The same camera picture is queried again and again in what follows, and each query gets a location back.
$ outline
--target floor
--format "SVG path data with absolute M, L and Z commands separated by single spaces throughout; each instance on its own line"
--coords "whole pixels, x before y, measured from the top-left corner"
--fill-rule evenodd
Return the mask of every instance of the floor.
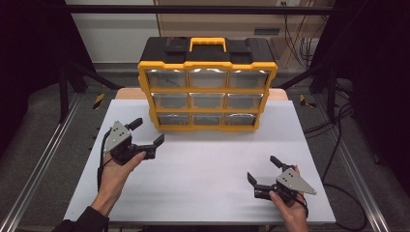
M 125 86 L 138 85 L 136 78 L 125 75 L 119 75 L 111 80 Z M 275 83 L 279 84 L 285 80 L 285 78 L 278 78 Z M 92 80 L 88 80 L 88 83 L 86 94 L 75 94 L 71 90 L 71 102 L 77 102 L 77 105 L 73 105 L 75 112 L 67 127 L 58 124 L 60 116 L 58 85 L 51 85 L 31 96 L 29 109 L 21 127 L 0 161 L 2 226 L 5 225 L 5 219 L 10 213 L 15 216 L 14 231 L 50 231 L 62 220 L 90 149 L 93 147 L 109 101 L 115 98 L 116 94 L 116 91 L 109 90 L 100 83 Z M 346 88 L 351 87 L 347 80 L 340 80 L 340 84 L 344 84 Z M 321 130 L 308 132 L 309 129 L 326 122 L 322 112 L 323 107 L 320 106 L 326 100 L 326 96 L 312 95 L 307 87 L 308 80 L 286 92 L 288 98 L 294 102 L 302 128 L 307 132 L 307 144 L 317 170 L 320 175 L 323 175 L 335 149 L 336 128 L 329 125 Z M 100 94 L 104 94 L 101 105 L 94 108 L 96 98 Z M 338 112 L 346 103 L 348 103 L 348 96 L 338 92 L 336 111 Z M 337 224 L 312 225 L 310 231 L 352 231 L 361 227 L 364 221 L 367 224 L 362 231 L 410 231 L 408 217 L 410 197 L 402 190 L 388 166 L 374 162 L 371 148 L 368 147 L 361 127 L 354 117 L 353 109 L 348 109 L 345 114 L 341 119 L 342 142 L 338 144 L 325 181 L 328 184 L 325 185 L 325 190 L 328 192 Z M 50 141 L 54 132 L 58 130 L 62 132 L 62 137 Z M 45 151 L 51 153 L 47 159 Z M 348 153 L 358 167 L 366 184 L 365 187 L 374 200 L 375 209 L 380 211 L 386 227 L 377 229 L 377 225 L 372 224 L 374 219 L 365 217 L 362 208 L 349 196 L 360 198 L 362 189 L 357 188 L 360 184 L 355 183 L 354 178 L 352 179 L 351 171 L 348 166 L 346 167 L 346 161 L 343 159 L 343 153 Z M 40 169 L 37 166 L 39 160 L 45 163 L 43 171 L 36 171 Z M 22 192 L 22 196 L 26 197 L 25 201 L 18 198 Z M 21 203 L 17 204 L 20 206 L 18 209 L 14 207 L 15 203 Z M 374 213 L 372 210 L 374 208 L 366 208 L 368 216 Z M 113 224 L 111 227 L 112 231 L 120 231 L 120 228 L 122 231 L 138 231 L 142 228 L 118 224 Z M 174 230 L 174 227 L 168 226 L 156 229 L 157 231 L 185 231 L 192 228 L 179 227 Z M 252 231 L 253 229 L 255 227 L 212 228 L 213 231 Z M 257 230 L 266 231 L 266 226 L 260 225 Z M 284 228 L 277 226 L 273 231 L 284 231 Z

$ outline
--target sleeve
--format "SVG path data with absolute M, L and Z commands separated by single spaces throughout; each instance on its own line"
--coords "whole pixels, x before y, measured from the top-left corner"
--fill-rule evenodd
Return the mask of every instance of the sleeve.
M 109 218 L 87 207 L 77 221 L 63 220 L 51 232 L 101 232 Z

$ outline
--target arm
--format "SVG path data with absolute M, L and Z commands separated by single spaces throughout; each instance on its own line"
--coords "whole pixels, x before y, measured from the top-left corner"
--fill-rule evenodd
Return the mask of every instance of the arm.
M 298 166 L 295 166 L 295 171 L 300 173 Z M 308 231 L 308 223 L 305 208 L 294 201 L 286 205 L 283 200 L 273 191 L 270 191 L 271 199 L 280 210 L 283 217 L 284 226 L 288 232 L 306 232 Z M 297 194 L 297 199 L 304 201 L 302 195 Z
M 63 220 L 52 232 L 87 231 L 101 232 L 108 223 L 108 215 L 121 196 L 124 184 L 130 173 L 144 160 L 145 152 L 134 156 L 123 166 L 117 164 L 108 153 L 103 159 L 102 183 L 91 206 L 76 222 Z

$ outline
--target metal rail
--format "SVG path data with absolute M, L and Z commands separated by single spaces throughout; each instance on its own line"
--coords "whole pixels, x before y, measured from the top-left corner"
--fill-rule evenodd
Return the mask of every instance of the metal rail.
M 34 193 L 36 192 L 37 187 L 39 186 L 44 173 L 46 172 L 48 165 L 50 164 L 52 157 L 55 154 L 60 142 L 66 133 L 66 130 L 72 121 L 72 118 L 75 114 L 75 111 L 78 108 L 78 104 L 81 101 L 82 94 L 74 94 L 72 103 L 70 105 L 70 112 L 66 117 L 66 120 L 58 125 L 51 139 L 48 141 L 48 144 L 40 157 L 39 162 L 31 173 L 30 178 L 25 184 L 23 190 L 20 193 L 20 196 L 16 200 L 12 209 L 7 214 L 6 218 L 0 225 L 1 232 L 13 232 L 16 230 L 18 223 L 20 222 L 25 210 L 27 209 L 28 204 L 33 198 Z
M 325 109 L 326 104 L 324 98 L 318 97 L 316 95 L 313 96 L 316 102 L 318 102 L 321 113 L 326 118 L 327 113 Z M 337 141 L 339 134 L 337 127 L 333 127 L 331 132 L 333 140 Z M 346 169 L 346 173 L 349 176 L 353 188 L 355 189 L 359 200 L 366 211 L 368 221 L 373 227 L 373 230 L 377 232 L 389 232 L 389 226 L 387 225 L 382 213 L 380 212 L 379 207 L 377 206 L 377 203 L 374 200 L 365 179 L 356 166 L 356 163 L 353 161 L 352 156 L 350 155 L 349 150 L 347 149 L 346 144 L 344 143 L 342 138 L 340 139 L 338 150 L 340 151 L 340 159 L 343 163 L 344 168 Z
M 43 8 L 72 14 L 342 15 L 350 12 L 333 7 L 47 5 Z

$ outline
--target black curtain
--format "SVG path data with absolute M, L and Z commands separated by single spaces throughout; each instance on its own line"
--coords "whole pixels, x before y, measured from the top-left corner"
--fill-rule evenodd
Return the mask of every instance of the black curtain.
M 70 13 L 44 6 L 64 0 L 0 0 L 0 155 L 27 111 L 29 96 L 58 83 L 59 70 L 76 62 L 95 71 Z M 66 70 L 67 79 L 82 80 Z
M 342 20 L 336 24 L 343 26 Z M 353 82 L 351 102 L 375 161 L 389 165 L 410 195 L 409 30 L 408 0 L 367 1 L 348 30 L 349 40 L 341 44 L 343 52 L 334 69 L 337 78 Z M 337 37 L 336 27 L 324 32 L 315 54 L 317 63 Z

